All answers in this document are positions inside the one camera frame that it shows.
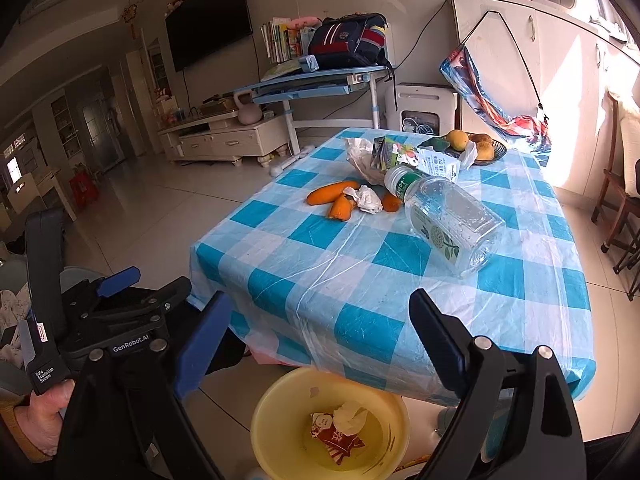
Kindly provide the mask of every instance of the plastic water bottle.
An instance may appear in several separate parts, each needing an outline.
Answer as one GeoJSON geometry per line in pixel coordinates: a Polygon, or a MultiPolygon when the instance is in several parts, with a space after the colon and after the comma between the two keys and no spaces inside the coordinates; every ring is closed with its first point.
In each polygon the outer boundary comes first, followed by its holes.
{"type": "Polygon", "coordinates": [[[454,274],[480,270],[502,239],[504,220],[446,178],[396,166],[386,172],[385,187],[404,202],[415,233],[454,274]]]}

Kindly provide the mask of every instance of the yellow bowl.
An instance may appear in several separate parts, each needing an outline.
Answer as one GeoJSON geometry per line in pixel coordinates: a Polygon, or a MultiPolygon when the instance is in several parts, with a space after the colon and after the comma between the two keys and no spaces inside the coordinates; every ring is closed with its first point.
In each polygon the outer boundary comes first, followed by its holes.
{"type": "Polygon", "coordinates": [[[409,417],[401,397],[315,368],[280,378],[256,406],[251,444],[273,480],[383,480],[398,467],[409,444],[409,417]],[[311,414],[333,413],[347,400],[369,410],[352,449],[338,466],[324,444],[312,438],[311,414]]]}

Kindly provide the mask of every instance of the blue and white checkered tablecloth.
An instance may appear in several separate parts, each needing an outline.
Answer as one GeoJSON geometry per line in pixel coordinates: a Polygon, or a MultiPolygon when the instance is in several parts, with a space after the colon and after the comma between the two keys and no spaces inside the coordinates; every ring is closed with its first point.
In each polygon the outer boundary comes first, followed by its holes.
{"type": "Polygon", "coordinates": [[[500,215],[504,242],[487,266],[464,280],[415,237],[401,209],[351,220],[309,206],[318,187],[358,173],[345,138],[423,136],[347,129],[252,196],[191,247],[191,303],[219,289],[236,310],[231,328],[253,350],[316,367],[416,399],[458,402],[444,389],[408,318],[409,295],[424,288],[472,335],[503,349],[551,346],[580,396],[593,379],[593,327],[584,275],[552,187],[532,156],[509,150],[471,167],[458,184],[500,215]]]}

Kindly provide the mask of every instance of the sleeve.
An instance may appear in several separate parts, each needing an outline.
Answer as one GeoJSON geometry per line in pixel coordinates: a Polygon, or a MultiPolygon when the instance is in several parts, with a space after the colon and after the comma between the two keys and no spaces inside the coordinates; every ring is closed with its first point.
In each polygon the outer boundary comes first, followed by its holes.
{"type": "Polygon", "coordinates": [[[51,460],[50,456],[45,455],[37,447],[35,447],[29,439],[24,436],[18,422],[15,420],[14,407],[24,402],[24,397],[17,400],[0,400],[0,417],[5,426],[13,436],[14,440],[20,446],[22,452],[33,463],[45,462],[51,460]]]}

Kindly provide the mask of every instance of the cabinet handle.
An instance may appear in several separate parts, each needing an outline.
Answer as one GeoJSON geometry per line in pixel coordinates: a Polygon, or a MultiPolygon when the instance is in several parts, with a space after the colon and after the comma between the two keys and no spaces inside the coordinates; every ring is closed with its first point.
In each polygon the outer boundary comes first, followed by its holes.
{"type": "Polygon", "coordinates": [[[608,72],[609,71],[609,66],[607,64],[607,51],[606,50],[602,50],[600,48],[600,44],[596,43],[596,54],[598,55],[596,64],[598,65],[598,68],[603,68],[604,72],[608,72]]]}
{"type": "Polygon", "coordinates": [[[533,16],[529,16],[529,23],[531,24],[531,41],[536,41],[536,23],[533,21],[533,16]]]}

